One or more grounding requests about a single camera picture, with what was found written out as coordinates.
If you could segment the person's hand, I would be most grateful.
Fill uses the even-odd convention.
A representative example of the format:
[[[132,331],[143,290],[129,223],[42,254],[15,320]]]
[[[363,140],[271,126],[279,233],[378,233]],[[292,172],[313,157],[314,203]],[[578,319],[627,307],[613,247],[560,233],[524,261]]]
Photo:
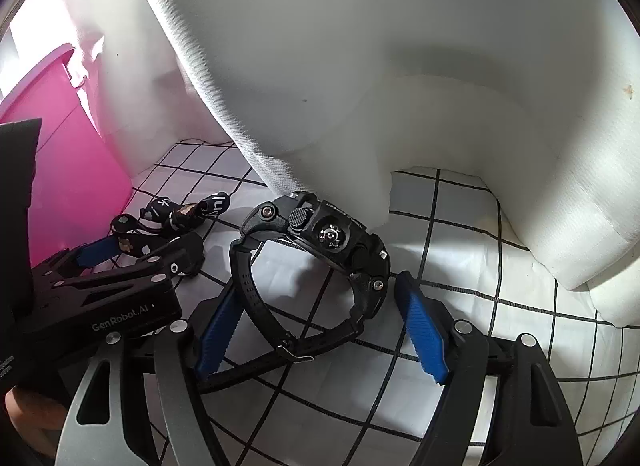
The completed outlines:
[[[6,394],[6,410],[17,433],[36,452],[55,458],[56,444],[49,431],[61,430],[67,408],[41,394],[17,387]]]

